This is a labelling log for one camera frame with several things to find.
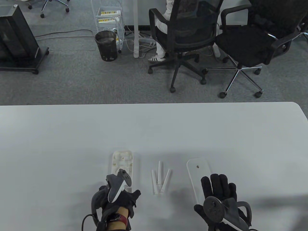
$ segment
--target black glove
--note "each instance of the black glove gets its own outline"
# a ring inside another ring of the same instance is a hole
[[[234,183],[228,184],[228,178],[226,175],[218,175],[212,174],[211,181],[207,176],[204,176],[201,179],[201,185],[204,193],[204,198],[209,196],[216,197],[220,201],[223,201],[228,198],[234,198],[237,201],[237,194],[236,194],[236,185]],[[231,226],[225,223],[215,223],[211,221],[205,214],[202,205],[195,205],[194,210],[205,220],[205,222],[209,226],[209,231],[214,231],[215,229],[219,229],[220,231],[236,231]],[[242,210],[238,209],[238,213],[240,217],[249,225],[251,226],[250,222],[248,221],[247,217],[243,213]]]
[[[105,190],[106,193],[104,197],[100,200],[99,207],[102,208],[102,219],[101,222],[106,222],[109,215],[114,214],[118,211],[120,207],[124,207],[128,209],[128,216],[132,218],[134,216],[133,207],[136,207],[136,200],[141,195],[139,190],[136,190],[133,193],[126,192],[125,190],[122,191],[117,198],[117,200],[113,203],[109,203],[108,201],[108,188],[107,186],[102,186],[99,190]],[[127,224],[126,230],[131,230],[129,220]]]

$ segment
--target red wristband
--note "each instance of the red wristband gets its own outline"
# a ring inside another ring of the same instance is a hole
[[[128,223],[127,218],[125,216],[123,216],[122,214],[118,214],[118,213],[115,213],[115,214],[108,216],[106,222],[110,223],[110,222],[116,222],[116,221],[123,222],[125,224],[125,226],[127,227],[127,223]]]

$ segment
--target black mesh trash can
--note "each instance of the black mesh trash can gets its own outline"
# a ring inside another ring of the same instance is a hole
[[[109,30],[98,32],[95,35],[95,41],[102,60],[106,62],[116,60],[118,53],[116,47],[116,34],[114,32]]]

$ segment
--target white rod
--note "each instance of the white rod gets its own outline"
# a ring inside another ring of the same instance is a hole
[[[171,169],[168,169],[168,172],[167,172],[167,175],[166,175],[166,178],[164,180],[164,184],[163,184],[163,187],[161,188],[161,193],[164,193],[165,192],[165,189],[170,181],[170,174],[171,174]]]
[[[158,194],[157,184],[156,184],[156,177],[155,177],[154,170],[152,170],[152,181],[153,181],[154,194]]]
[[[158,177],[157,177],[157,184],[161,185],[161,161],[158,162]]]

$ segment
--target white plastic plate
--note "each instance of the white plastic plate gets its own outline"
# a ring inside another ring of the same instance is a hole
[[[203,205],[204,194],[201,186],[201,178],[207,176],[210,178],[211,169],[205,158],[195,158],[187,162],[187,171],[195,192],[196,203]]]
[[[132,179],[132,186],[125,187],[127,192],[132,192],[133,181],[133,153],[131,151],[115,151],[112,155],[111,174],[118,174],[119,169],[124,169]]]

